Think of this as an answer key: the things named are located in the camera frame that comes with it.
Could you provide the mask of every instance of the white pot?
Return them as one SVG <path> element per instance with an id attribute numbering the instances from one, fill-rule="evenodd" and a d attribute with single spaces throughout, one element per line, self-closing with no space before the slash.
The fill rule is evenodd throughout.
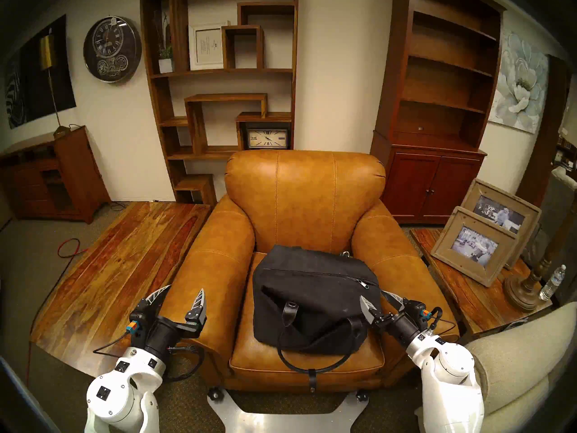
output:
<path id="1" fill-rule="evenodd" d="M 174 62 L 171 58 L 163 58 L 158 60 L 158 67 L 160 74 L 171 73 L 174 70 Z"/>

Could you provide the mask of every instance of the plastic bottle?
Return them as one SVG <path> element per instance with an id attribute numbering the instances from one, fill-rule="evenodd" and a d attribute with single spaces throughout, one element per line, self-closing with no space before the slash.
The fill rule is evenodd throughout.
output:
<path id="1" fill-rule="evenodd" d="M 551 295 L 559 288 L 559 285 L 563 282 L 565 277 L 565 265 L 559 267 L 549 278 L 547 284 L 543 286 L 539 292 L 539 299 L 542 301 L 548 301 L 551 299 Z"/>

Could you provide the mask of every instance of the zipper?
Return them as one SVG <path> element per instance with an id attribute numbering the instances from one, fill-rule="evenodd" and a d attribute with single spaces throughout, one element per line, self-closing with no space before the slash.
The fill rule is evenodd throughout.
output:
<path id="1" fill-rule="evenodd" d="M 263 270 L 268 270 L 268 271 L 289 271 L 291 273 L 303 273 L 303 274 L 310 274 L 310 275 L 321 275 L 321 276 L 336 276 L 339 278 L 346 278 L 346 279 L 350 279 L 352 281 L 357 282 L 358 284 L 361 284 L 365 289 L 369 289 L 369 284 L 370 285 L 374 285 L 375 287 L 378 287 L 377 284 L 375 284 L 374 282 L 371 281 L 362 281 L 360 279 L 357 278 L 353 278 L 352 276 L 347 276 L 347 275 L 339 275 L 337 273 L 321 273 L 318 271 L 301 271 L 301 270 L 281 270 L 278 268 L 263 268 Z"/>

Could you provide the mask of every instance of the brown leather armchair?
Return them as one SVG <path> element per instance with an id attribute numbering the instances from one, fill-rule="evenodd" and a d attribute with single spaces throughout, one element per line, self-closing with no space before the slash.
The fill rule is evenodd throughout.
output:
<path id="1" fill-rule="evenodd" d="M 308 391 L 308 377 L 290 371 L 276 348 L 253 336 L 254 268 L 273 245 L 350 251 L 377 275 L 379 285 L 436 305 L 455 321 L 445 298 L 399 225 L 379 200 L 382 164 L 345 152 L 244 151 L 226 168 L 226 189 L 178 271 L 161 315 L 183 319 L 201 288 L 205 328 L 198 340 L 207 385 L 249 391 Z M 384 312 L 394 309 L 381 298 Z M 443 331 L 448 326 L 440 323 Z M 453 328 L 443 335 L 459 338 Z M 286 352 L 301 368 L 322 368 L 338 357 Z M 395 383 L 414 367 L 389 335 L 370 332 L 358 352 L 318 376 L 318 389 L 351 391 Z"/>

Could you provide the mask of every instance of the leather strap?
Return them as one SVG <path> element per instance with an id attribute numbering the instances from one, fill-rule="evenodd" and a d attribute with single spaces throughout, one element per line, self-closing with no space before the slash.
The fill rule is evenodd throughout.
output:
<path id="1" fill-rule="evenodd" d="M 284 329 L 280 331 L 279 339 L 278 339 L 278 342 L 276 343 L 276 351 L 279 354 L 280 359 L 282 360 L 282 362 L 285 364 L 285 366 L 287 368 L 292 369 L 293 371 L 299 372 L 301 374 L 308 374 L 310 392 L 314 393 L 317 390 L 317 374 L 322 374 L 322 373 L 329 372 L 329 371 L 332 371 L 333 369 L 338 368 L 344 362 L 346 362 L 348 360 L 348 358 L 351 356 L 351 354 L 353 353 L 354 346 L 355 346 L 354 339 L 358 338 L 358 336 L 361 334 L 361 331 L 362 331 L 362 322 L 359 318 L 347 318 L 348 322 L 351 325 L 351 346 L 350 346 L 348 352 L 343 356 L 342 359 L 340 359 L 338 362 L 336 362 L 330 366 L 327 366 L 325 368 L 303 369 L 303 368 L 298 368 L 298 367 L 290 364 L 287 361 L 287 359 L 284 358 L 282 347 L 281 347 L 283 334 L 289 329 L 289 327 L 294 322 L 294 319 L 297 316 L 297 310 L 298 310 L 298 304 L 295 302 L 289 301 L 284 305 L 284 310 L 283 310 L 283 314 L 282 314 Z"/>

